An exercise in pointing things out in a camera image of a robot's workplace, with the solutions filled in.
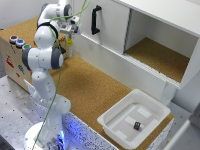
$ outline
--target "green cable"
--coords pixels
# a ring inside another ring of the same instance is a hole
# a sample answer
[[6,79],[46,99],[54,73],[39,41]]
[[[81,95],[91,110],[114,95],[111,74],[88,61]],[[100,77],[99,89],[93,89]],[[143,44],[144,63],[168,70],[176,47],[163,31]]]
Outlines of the green cable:
[[[77,14],[75,14],[75,15],[71,15],[71,16],[55,17],[55,18],[52,18],[49,22],[51,22],[52,20],[55,20],[55,19],[69,18],[69,17],[73,17],[73,16],[76,16],[76,15],[79,15],[79,14],[80,14],[80,18],[81,18],[82,12],[83,12],[83,11],[88,7],[88,5],[90,4],[90,0],[89,0],[87,6],[84,8],[86,1],[87,1],[87,0],[84,1],[84,4],[83,4],[83,6],[82,6],[82,10],[81,10],[79,13],[77,13]],[[53,30],[51,29],[51,27],[49,27],[49,29],[51,30],[51,33],[53,34],[53,36],[54,36],[54,38],[55,38],[55,40],[56,40],[56,43],[57,43],[59,49],[61,50],[60,44],[59,44],[59,42],[58,42],[58,39],[57,39],[55,33],[53,32]],[[49,116],[50,110],[51,110],[51,108],[52,108],[52,106],[53,106],[53,103],[54,103],[54,101],[55,101],[56,94],[57,94],[57,92],[58,92],[58,88],[59,88],[59,85],[60,85],[61,74],[62,74],[62,67],[60,68],[59,79],[58,79],[58,83],[57,83],[57,87],[56,87],[56,92],[55,92],[53,101],[52,101],[52,103],[51,103],[51,105],[50,105],[50,107],[49,107],[49,109],[48,109],[48,112],[47,112],[47,114],[46,114],[46,116],[45,116],[45,119],[44,119],[44,121],[43,121],[43,123],[42,123],[41,129],[40,129],[40,131],[39,131],[39,133],[38,133],[38,135],[37,135],[37,138],[36,138],[36,140],[35,140],[35,143],[34,143],[34,145],[33,145],[32,150],[34,149],[35,144],[36,144],[36,142],[38,141],[38,138],[39,138],[40,133],[41,133],[41,131],[42,131],[42,129],[43,129],[44,123],[46,122],[46,119],[47,119],[47,117]]]

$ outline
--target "white robotic arm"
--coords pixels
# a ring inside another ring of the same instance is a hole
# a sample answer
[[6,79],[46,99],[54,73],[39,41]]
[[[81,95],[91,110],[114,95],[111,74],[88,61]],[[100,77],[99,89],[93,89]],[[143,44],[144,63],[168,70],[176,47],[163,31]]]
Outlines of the white robotic arm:
[[[63,64],[63,55],[60,49],[54,47],[56,39],[52,33],[58,38],[60,32],[73,34],[78,30],[79,17],[57,18],[64,16],[72,16],[72,8],[68,0],[59,0],[59,4],[45,4],[39,16],[35,34],[35,43],[38,48],[26,49],[22,54],[24,65],[32,70],[32,82],[36,89],[32,99],[49,108],[55,98],[37,142],[39,147],[48,150],[55,149],[49,146],[49,143],[53,142],[53,139],[55,141],[63,130],[62,114],[66,114],[71,108],[71,103],[67,98],[58,94],[55,96],[56,87],[48,72],[48,69],[59,69]],[[66,149],[66,147],[67,145],[63,144],[59,149]]]

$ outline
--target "black handle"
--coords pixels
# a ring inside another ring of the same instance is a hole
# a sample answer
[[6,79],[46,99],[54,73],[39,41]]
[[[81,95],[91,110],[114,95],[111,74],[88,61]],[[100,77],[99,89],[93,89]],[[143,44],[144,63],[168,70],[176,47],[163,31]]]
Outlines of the black handle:
[[97,34],[97,33],[99,33],[100,32],[100,30],[99,29],[97,29],[97,27],[96,27],[96,19],[97,19],[97,11],[99,11],[99,10],[102,10],[101,9],[101,7],[100,6],[96,6],[96,8],[95,9],[93,9],[93,11],[92,11],[92,34],[94,35],[94,34]]

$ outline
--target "cork surface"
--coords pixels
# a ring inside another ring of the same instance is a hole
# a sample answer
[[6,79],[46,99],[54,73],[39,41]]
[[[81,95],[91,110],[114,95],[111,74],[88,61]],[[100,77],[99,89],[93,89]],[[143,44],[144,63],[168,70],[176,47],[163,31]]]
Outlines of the cork surface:
[[[19,39],[25,40],[26,44],[31,45],[32,47],[37,47],[34,44],[34,37],[37,30],[37,20],[38,17],[21,22],[12,27],[6,28],[5,30],[0,31],[0,36],[9,42],[10,36],[17,35]],[[59,35],[59,39],[63,38],[64,34]]]
[[181,82],[190,60],[149,38],[143,39],[125,53],[178,82]]
[[[59,70],[50,70],[50,74],[57,83]],[[121,146],[104,133],[97,118],[130,92],[131,89],[78,56],[67,59],[63,64],[58,93],[71,101],[71,112],[122,150]],[[172,119],[173,115],[169,115],[137,150],[148,148]]]

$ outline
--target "gray floor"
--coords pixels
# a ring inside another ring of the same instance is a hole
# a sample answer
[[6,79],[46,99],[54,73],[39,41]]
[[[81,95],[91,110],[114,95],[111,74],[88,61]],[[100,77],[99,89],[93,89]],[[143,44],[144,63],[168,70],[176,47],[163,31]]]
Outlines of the gray floor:
[[4,77],[6,75],[3,60],[1,58],[1,51],[0,51],[0,78]]

